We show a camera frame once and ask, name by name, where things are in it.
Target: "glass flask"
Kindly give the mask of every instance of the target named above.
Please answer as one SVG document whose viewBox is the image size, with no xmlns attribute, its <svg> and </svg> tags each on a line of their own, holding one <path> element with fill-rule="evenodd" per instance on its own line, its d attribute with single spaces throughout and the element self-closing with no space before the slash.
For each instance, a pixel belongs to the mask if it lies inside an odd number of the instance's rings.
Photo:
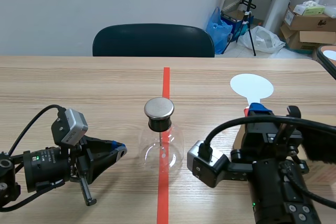
<svg viewBox="0 0 336 224">
<path fill-rule="evenodd" d="M 141 164 L 155 173 L 178 169 L 184 157 L 182 131 L 171 121 L 174 104 L 164 97 L 149 100 L 144 112 L 149 118 L 139 137 Z"/>
</svg>

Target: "red tape line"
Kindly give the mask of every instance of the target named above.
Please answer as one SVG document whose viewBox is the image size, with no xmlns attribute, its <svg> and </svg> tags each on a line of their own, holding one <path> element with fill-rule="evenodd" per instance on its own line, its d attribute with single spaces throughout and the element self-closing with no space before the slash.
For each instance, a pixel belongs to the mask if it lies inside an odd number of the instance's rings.
<svg viewBox="0 0 336 224">
<path fill-rule="evenodd" d="M 162 97 L 170 98 L 170 68 L 163 68 Z M 162 145 L 165 153 L 160 149 L 159 185 L 157 191 L 158 211 L 157 224 L 169 224 L 169 137 L 168 132 L 162 133 Z"/>
</svg>

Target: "chair backrest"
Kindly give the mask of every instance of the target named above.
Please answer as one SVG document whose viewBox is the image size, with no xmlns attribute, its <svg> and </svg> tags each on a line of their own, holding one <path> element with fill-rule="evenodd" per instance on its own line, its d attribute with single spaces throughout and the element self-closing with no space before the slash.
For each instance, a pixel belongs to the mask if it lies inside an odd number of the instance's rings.
<svg viewBox="0 0 336 224">
<path fill-rule="evenodd" d="M 169 24 L 106 27 L 94 38 L 92 52 L 93 56 L 215 57 L 206 31 Z"/>
</svg>

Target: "metal lid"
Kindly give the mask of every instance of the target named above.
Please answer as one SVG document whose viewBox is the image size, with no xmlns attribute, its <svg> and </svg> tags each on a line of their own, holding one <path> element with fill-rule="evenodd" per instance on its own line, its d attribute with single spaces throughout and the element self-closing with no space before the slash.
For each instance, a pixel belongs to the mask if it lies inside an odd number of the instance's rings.
<svg viewBox="0 0 336 224">
<path fill-rule="evenodd" d="M 164 120 L 173 114 L 174 103 L 167 98 L 156 97 L 146 103 L 144 111 L 152 120 Z"/>
</svg>

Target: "tripod stand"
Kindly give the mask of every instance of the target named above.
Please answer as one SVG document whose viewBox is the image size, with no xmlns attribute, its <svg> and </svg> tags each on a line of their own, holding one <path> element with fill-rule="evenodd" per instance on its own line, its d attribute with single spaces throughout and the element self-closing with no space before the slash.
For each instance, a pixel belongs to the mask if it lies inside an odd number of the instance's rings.
<svg viewBox="0 0 336 224">
<path fill-rule="evenodd" d="M 248 0 L 248 3 L 247 3 L 247 8 L 246 8 L 246 11 L 245 11 L 245 14 L 244 14 L 244 18 L 243 18 L 243 21 L 240 23 L 240 27 L 238 28 L 238 30 L 235 32 L 235 34 L 233 35 L 233 38 L 235 38 L 235 36 L 237 35 L 238 33 L 238 37 L 236 39 L 236 42 L 238 42 L 238 38 L 240 37 L 240 34 L 242 33 L 242 29 L 243 29 L 243 26 L 244 25 L 247 25 L 247 29 L 248 29 L 248 33 L 250 35 L 250 39 L 251 39 L 251 44 L 252 44 L 252 49 L 253 49 L 253 53 L 254 53 L 254 56 L 257 56 L 256 54 L 256 51 L 254 49 L 254 44 L 253 44 L 253 40 L 252 40 L 252 35 L 251 35 L 251 24 L 250 24 L 250 21 L 251 21 L 251 14 L 252 12 L 250 11 L 251 10 L 251 5 L 252 4 L 252 0 Z M 222 54 L 225 52 L 225 50 L 228 48 L 228 46 L 231 44 L 232 42 L 232 39 L 228 42 L 228 44 L 226 45 L 224 51 L 222 52 Z"/>
</svg>

